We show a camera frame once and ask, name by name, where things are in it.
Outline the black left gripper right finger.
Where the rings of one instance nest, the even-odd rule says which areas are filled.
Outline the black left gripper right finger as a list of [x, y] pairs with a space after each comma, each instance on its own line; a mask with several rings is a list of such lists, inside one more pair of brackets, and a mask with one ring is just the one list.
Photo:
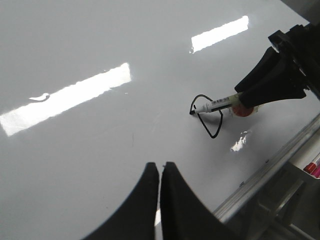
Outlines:
[[165, 164], [160, 188], [164, 240], [238, 240], [197, 198], [173, 162]]

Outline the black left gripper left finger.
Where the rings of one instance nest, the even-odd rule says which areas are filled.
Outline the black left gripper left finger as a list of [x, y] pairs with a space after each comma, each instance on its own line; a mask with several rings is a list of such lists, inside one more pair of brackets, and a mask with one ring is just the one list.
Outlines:
[[153, 240], [158, 204], [159, 172], [154, 162], [143, 173], [121, 206], [86, 240]]

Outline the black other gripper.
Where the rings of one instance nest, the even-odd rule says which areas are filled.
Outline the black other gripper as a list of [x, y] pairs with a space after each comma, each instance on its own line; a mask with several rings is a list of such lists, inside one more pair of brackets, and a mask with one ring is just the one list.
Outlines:
[[[288, 32], [278, 30], [268, 37], [278, 50], [298, 66], [306, 76], [306, 85], [320, 95], [320, 25], [295, 25]], [[269, 47], [257, 65], [234, 89], [240, 102], [251, 108], [262, 104], [306, 97], [301, 74], [295, 66]]]

